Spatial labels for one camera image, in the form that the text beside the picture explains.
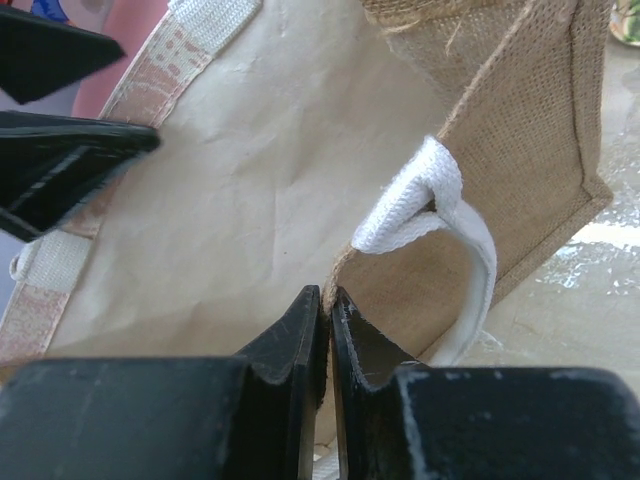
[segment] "bag handle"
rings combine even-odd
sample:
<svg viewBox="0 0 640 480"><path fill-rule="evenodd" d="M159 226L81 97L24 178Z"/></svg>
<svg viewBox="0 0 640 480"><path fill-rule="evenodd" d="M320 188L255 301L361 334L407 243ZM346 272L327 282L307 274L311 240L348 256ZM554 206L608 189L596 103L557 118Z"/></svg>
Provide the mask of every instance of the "bag handle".
<svg viewBox="0 0 640 480"><path fill-rule="evenodd" d="M435 211L425 206L435 202ZM491 306L497 271L496 249L482 217L462 199L462 175L447 148L433 137L392 180L351 246L366 254L401 248L429 232L446 230L471 254L472 271L462 311L431 365L451 365L467 351Z"/></svg>

